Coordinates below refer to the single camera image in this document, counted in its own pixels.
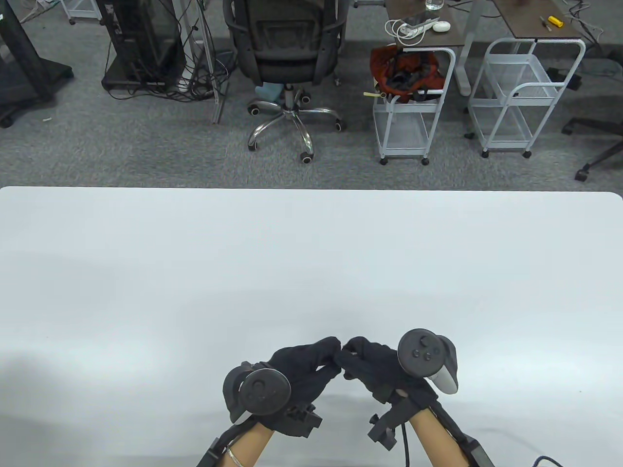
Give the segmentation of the person's left hand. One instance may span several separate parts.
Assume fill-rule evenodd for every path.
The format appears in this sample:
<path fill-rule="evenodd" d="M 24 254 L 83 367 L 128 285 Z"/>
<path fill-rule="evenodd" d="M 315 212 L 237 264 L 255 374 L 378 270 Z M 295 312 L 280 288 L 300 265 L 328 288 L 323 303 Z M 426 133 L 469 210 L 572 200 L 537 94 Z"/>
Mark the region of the person's left hand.
<path fill-rule="evenodd" d="M 323 393 L 325 387 L 340 374 L 334 361 L 341 350 L 337 337 L 325 337 L 313 344 L 285 347 L 276 351 L 267 364 L 279 371 L 290 383 L 290 399 L 286 409 L 305 408 Z"/>

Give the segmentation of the person's right hand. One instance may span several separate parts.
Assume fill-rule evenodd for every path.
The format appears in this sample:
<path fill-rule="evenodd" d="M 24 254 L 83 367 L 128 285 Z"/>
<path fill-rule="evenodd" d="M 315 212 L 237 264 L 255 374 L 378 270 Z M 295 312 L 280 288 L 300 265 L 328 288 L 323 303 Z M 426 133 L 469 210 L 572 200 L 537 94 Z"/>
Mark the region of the person's right hand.
<path fill-rule="evenodd" d="M 409 375 L 399 364 L 398 352 L 387 345 L 354 337 L 333 356 L 345 379 L 357 379 L 382 403 L 397 405 L 409 399 L 416 411 L 427 409 L 438 394 L 421 377 Z"/>

